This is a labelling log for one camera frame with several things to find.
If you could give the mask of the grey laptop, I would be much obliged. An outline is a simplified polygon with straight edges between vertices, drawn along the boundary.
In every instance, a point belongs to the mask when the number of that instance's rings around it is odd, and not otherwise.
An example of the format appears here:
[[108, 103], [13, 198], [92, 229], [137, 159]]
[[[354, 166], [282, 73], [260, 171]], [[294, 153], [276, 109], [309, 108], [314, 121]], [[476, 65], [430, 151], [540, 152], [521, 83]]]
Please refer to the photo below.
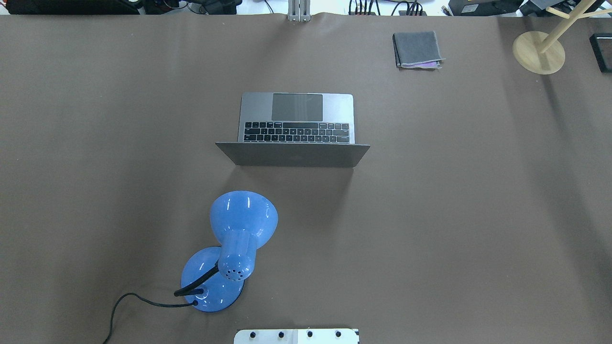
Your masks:
[[353, 168], [369, 150], [355, 139], [354, 96], [245, 92], [236, 142], [217, 146], [240, 166]]

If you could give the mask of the folded grey cloth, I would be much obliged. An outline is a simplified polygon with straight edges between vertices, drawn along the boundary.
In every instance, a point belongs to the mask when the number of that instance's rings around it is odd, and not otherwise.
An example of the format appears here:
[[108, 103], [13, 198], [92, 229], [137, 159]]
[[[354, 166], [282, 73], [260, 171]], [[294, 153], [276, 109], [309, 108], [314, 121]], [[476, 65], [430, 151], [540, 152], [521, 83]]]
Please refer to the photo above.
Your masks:
[[440, 69], [440, 48], [435, 31], [396, 32], [392, 35], [398, 68]]

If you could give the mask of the blue desk lamp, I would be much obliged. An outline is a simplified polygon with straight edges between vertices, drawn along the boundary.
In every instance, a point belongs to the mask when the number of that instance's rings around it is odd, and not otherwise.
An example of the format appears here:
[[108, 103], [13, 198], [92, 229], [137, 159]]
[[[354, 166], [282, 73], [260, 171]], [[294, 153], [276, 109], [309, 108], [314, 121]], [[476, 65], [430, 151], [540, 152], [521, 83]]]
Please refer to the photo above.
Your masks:
[[257, 250], [277, 228], [278, 213], [261, 194], [235, 190], [213, 202], [210, 224], [219, 245], [201, 249], [186, 262], [174, 295], [199, 311], [219, 312], [241, 295]]

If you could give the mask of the wooden cup stand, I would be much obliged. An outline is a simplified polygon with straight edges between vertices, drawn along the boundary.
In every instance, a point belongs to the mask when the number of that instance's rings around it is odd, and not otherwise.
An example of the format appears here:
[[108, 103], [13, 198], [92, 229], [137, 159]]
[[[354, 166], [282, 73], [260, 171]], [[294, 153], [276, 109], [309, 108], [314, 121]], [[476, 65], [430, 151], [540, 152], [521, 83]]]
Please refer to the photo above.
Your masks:
[[591, 11], [589, 8], [594, 0], [582, 0], [570, 13], [564, 13], [552, 6], [545, 11], [556, 15], [563, 20], [551, 33], [540, 31], [525, 32], [514, 40], [512, 52], [514, 58], [526, 70], [540, 75], [550, 75], [559, 71], [566, 61], [566, 53], [559, 37], [581, 18], [610, 14], [611, 9]]

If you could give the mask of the black flat device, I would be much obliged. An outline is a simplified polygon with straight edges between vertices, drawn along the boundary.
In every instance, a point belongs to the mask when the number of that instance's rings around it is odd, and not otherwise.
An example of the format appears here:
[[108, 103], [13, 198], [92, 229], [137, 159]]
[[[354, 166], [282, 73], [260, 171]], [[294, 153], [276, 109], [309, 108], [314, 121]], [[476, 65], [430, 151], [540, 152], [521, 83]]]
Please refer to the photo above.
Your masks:
[[599, 70], [612, 72], [612, 34], [593, 33], [589, 38]]

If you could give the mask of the aluminium frame post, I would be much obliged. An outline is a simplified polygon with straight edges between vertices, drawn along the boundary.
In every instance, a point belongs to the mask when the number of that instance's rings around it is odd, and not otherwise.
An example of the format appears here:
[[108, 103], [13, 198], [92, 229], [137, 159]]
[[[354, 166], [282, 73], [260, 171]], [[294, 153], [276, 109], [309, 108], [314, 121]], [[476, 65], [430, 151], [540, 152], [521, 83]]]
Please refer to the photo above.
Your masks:
[[289, 0], [288, 1], [288, 21], [289, 22], [309, 22], [311, 20], [311, 1], [310, 0]]

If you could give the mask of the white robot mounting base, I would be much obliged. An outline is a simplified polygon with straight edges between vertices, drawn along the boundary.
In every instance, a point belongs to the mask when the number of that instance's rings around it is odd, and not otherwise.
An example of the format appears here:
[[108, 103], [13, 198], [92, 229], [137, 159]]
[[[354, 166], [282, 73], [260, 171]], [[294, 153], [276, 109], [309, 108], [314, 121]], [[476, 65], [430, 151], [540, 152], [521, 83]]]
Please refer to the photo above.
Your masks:
[[358, 329], [243, 329], [236, 333], [234, 344], [360, 344]]

